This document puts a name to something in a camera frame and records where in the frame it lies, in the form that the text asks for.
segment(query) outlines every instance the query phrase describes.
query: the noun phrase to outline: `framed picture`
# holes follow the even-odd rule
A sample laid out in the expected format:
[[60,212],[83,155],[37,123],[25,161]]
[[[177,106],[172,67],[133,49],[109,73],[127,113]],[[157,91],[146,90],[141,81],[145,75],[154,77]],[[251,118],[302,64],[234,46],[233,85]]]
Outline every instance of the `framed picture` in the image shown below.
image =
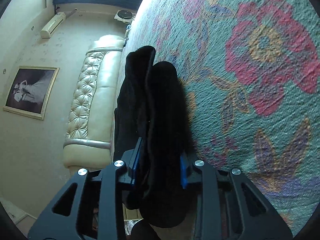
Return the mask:
[[44,119],[58,67],[20,66],[3,109],[15,114]]

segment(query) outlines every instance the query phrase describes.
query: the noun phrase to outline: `white air conditioner unit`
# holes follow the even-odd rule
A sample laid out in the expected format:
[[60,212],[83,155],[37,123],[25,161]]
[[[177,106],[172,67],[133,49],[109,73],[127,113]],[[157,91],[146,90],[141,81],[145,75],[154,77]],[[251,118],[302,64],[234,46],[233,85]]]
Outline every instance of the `white air conditioner unit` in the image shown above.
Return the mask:
[[58,26],[66,20],[66,14],[63,12],[58,12],[51,20],[43,27],[40,31],[40,36],[43,39],[48,39],[56,31]]
[[126,11],[126,10],[119,10],[115,16],[115,19],[124,23],[130,24],[132,20],[135,18],[136,14]]

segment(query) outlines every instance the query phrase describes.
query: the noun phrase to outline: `bride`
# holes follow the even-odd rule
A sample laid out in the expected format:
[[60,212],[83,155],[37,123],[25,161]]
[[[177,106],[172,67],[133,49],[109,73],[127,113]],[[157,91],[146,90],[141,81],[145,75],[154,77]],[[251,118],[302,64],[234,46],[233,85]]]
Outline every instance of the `bride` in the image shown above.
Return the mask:
[[44,76],[32,85],[28,85],[26,80],[21,83],[16,83],[13,90],[14,99],[17,102],[23,100],[31,103],[42,104],[44,97],[47,94],[51,77],[52,74],[50,71],[46,71]]

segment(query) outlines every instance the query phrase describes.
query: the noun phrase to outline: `bedspread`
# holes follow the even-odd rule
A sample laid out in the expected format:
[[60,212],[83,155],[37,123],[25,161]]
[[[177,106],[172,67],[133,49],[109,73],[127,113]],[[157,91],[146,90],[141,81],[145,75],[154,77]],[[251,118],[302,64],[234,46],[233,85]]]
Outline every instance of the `bedspread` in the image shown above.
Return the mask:
[[238,167],[293,234],[320,194],[320,19],[308,0],[143,0],[122,55],[176,67],[199,158]]

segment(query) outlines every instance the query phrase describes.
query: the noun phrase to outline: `silver screw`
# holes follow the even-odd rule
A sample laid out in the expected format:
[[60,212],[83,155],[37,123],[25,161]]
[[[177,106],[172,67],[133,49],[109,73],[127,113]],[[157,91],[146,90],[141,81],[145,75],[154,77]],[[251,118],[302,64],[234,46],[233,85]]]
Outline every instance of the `silver screw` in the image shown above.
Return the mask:
[[116,167],[121,167],[124,164],[123,161],[119,160],[119,161],[115,161],[115,166]]
[[79,174],[80,176],[83,176],[83,175],[86,175],[87,172],[88,172],[88,171],[87,171],[86,169],[82,168],[82,169],[79,169],[78,174]]
[[203,166],[203,165],[204,165],[204,162],[203,162],[203,161],[201,161],[201,160],[195,161],[195,166],[201,167],[201,166]]
[[239,170],[239,169],[237,169],[237,168],[234,168],[234,169],[232,169],[232,174],[234,174],[234,175],[240,175],[241,174],[241,170]]

